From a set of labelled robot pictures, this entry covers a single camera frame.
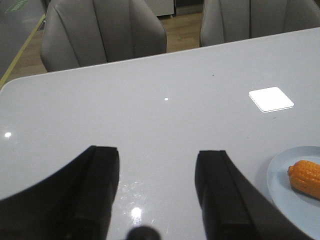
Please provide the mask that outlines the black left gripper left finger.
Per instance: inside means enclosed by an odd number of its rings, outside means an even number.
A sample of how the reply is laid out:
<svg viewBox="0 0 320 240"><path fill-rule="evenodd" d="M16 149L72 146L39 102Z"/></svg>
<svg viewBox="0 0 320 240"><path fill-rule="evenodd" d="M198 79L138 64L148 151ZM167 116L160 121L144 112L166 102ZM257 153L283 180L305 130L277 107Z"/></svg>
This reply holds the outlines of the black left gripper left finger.
<svg viewBox="0 0 320 240"><path fill-rule="evenodd" d="M51 176L1 200L1 239L104 240L119 176L118 150L90 146Z"/></svg>

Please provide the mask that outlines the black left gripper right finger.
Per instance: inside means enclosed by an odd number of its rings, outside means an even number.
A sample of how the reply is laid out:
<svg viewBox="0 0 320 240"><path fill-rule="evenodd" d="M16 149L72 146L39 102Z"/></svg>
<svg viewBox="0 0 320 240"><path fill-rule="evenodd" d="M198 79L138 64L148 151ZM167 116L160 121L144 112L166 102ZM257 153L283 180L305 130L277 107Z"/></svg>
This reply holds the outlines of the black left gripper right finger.
<svg viewBox="0 0 320 240"><path fill-rule="evenodd" d="M238 170L224 150L201 150L195 188L208 240L309 240Z"/></svg>

